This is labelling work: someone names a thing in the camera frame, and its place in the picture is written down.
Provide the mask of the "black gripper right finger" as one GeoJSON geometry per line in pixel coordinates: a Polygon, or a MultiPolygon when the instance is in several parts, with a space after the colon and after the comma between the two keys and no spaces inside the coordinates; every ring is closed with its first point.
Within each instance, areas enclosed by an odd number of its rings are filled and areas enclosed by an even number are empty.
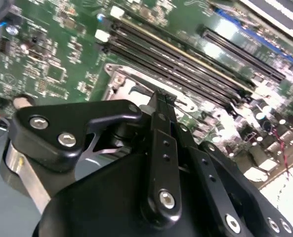
{"type": "Polygon", "coordinates": [[[164,96],[185,164],[199,185],[213,237],[293,237],[291,223],[213,143],[197,145],[176,121],[175,98],[164,96]]]}

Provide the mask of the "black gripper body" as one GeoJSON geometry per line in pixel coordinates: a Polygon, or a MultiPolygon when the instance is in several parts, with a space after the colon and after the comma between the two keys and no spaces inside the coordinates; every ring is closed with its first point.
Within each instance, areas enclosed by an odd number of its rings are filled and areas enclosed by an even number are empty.
{"type": "Polygon", "coordinates": [[[141,213],[147,159],[129,155],[82,178],[48,203],[37,237],[218,237],[203,191],[179,173],[182,213],[171,228],[154,228],[141,213]]]}

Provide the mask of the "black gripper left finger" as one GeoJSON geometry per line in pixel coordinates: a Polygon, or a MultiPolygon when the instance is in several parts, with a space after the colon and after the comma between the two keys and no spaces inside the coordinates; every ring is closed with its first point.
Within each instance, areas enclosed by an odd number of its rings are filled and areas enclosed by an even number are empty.
{"type": "Polygon", "coordinates": [[[42,215],[64,188],[129,155],[142,155],[142,216],[150,224],[174,224],[182,201],[166,95],[156,91],[140,107],[122,99],[22,108],[9,128],[9,169],[42,215]]]}

